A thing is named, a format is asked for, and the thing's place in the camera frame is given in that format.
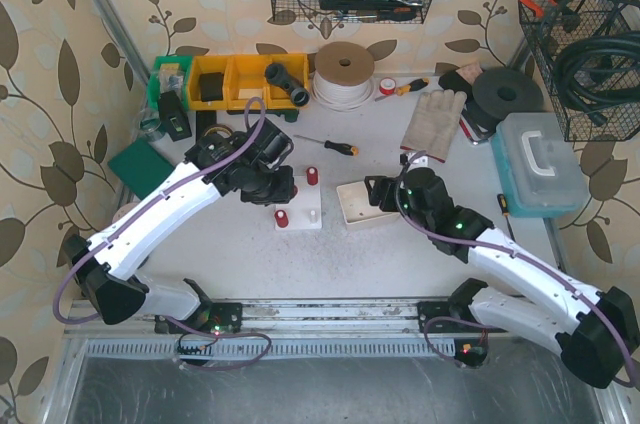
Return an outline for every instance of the white handle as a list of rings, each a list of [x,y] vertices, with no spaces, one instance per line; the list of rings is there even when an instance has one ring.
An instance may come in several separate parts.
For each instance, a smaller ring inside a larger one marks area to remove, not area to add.
[[[524,154],[527,156],[529,167],[539,176],[554,177],[556,171],[554,171],[553,168],[542,169],[538,166],[536,158],[533,156],[533,149],[531,149],[531,139],[534,137],[542,137],[542,133],[540,131],[527,131],[522,133],[522,147],[524,147]]]

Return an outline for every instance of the yellow screwdriver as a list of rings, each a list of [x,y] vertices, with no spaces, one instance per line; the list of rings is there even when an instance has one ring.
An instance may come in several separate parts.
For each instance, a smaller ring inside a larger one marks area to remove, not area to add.
[[[397,88],[396,92],[395,92],[395,95],[396,96],[404,96],[407,92],[419,91],[420,89],[424,89],[428,85],[429,85],[429,79],[428,78],[423,77],[422,79],[416,79],[415,81],[411,81],[406,86],[401,86],[401,87]],[[389,94],[388,96],[376,97],[374,100],[376,102],[378,102],[378,101],[386,99],[387,97],[390,97],[390,96],[393,96],[393,94]]]
[[[498,194],[498,204],[500,204],[500,210],[502,211],[502,215],[507,221],[509,236],[511,237],[511,240],[515,242],[516,238],[513,236],[513,229],[511,228],[511,222],[509,221],[509,207],[507,206],[507,198],[504,194]]]

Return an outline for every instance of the white cable spool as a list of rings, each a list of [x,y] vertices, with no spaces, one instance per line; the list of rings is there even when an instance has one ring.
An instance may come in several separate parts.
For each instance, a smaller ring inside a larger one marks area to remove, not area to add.
[[[313,97],[332,111],[355,111],[371,99],[374,91],[373,78],[356,86],[340,86],[325,80],[318,72],[313,77]]]
[[[354,111],[376,91],[373,56],[357,44],[328,44],[316,54],[315,65],[313,97],[328,109]]]

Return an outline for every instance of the screwdriver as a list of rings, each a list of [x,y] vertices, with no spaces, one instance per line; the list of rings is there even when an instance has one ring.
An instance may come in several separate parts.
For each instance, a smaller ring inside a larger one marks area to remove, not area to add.
[[[298,134],[294,134],[293,137],[323,144],[326,149],[333,149],[334,151],[338,151],[340,154],[344,154],[345,156],[355,157],[359,152],[358,148],[356,146],[352,146],[351,144],[344,144],[342,142],[319,141],[318,139],[311,139],[310,137],[299,136]]]
[[[500,204],[500,210],[502,215],[507,221],[507,228],[509,229],[509,236],[511,240],[515,242],[516,238],[513,236],[513,229],[511,228],[511,222],[509,222],[509,207],[507,206],[507,198],[504,194],[498,194],[498,204]]]
[[[429,85],[429,79],[423,77],[422,79],[416,79],[415,81],[411,81],[406,86],[401,86],[396,89],[396,96],[404,96],[407,92],[419,91],[420,89],[424,89]],[[393,94],[389,94],[388,96],[380,96],[376,97],[374,100],[376,102],[386,99],[389,96],[393,96]]]

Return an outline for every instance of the black bracket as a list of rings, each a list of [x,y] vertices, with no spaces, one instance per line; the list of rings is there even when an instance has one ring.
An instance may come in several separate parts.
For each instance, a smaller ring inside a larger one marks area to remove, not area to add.
[[[451,315],[448,301],[420,301],[416,307],[418,310],[418,327],[421,333],[424,333],[424,325],[429,319],[433,319],[434,317],[456,317]],[[466,320],[477,322],[473,316],[470,316]],[[487,329],[487,331],[491,334],[506,332],[502,329]],[[480,333],[480,330],[474,330],[449,321],[437,322],[429,328],[429,334],[469,334],[473,332]]]
[[[211,333],[217,331],[221,334],[240,332],[240,329],[242,328],[241,302],[211,302],[208,307],[209,319],[198,330]],[[162,316],[155,317],[154,331],[156,334],[185,333],[184,329],[167,321]]]

